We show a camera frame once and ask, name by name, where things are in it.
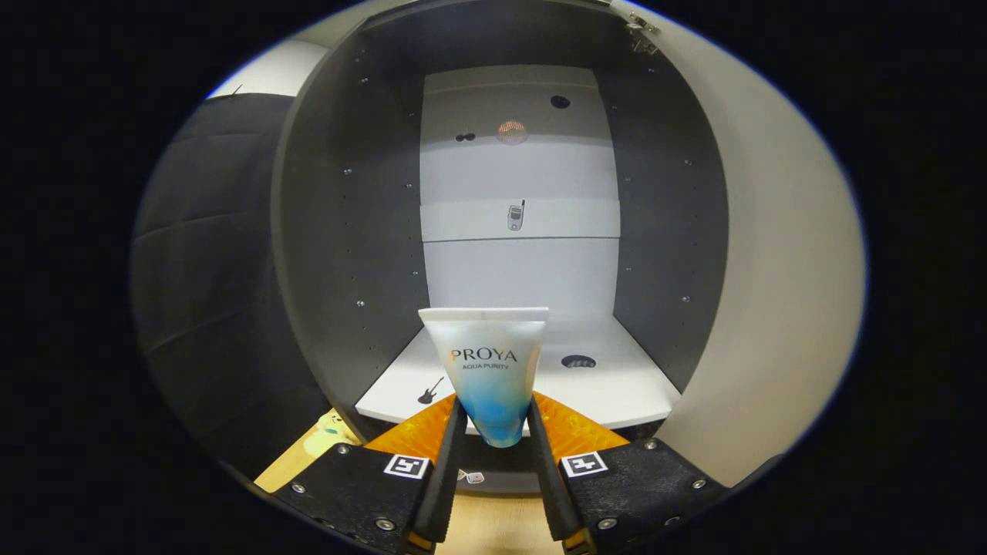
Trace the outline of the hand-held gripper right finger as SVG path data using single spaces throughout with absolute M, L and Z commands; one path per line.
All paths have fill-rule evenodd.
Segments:
M 651 552 L 729 494 L 662 440 L 627 440 L 541 393 L 527 424 L 547 527 L 567 554 Z

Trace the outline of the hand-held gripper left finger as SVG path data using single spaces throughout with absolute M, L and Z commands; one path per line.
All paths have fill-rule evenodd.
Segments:
M 369 554 L 446 540 L 467 414 L 455 395 L 364 446 L 336 445 L 275 489 L 278 505 Z

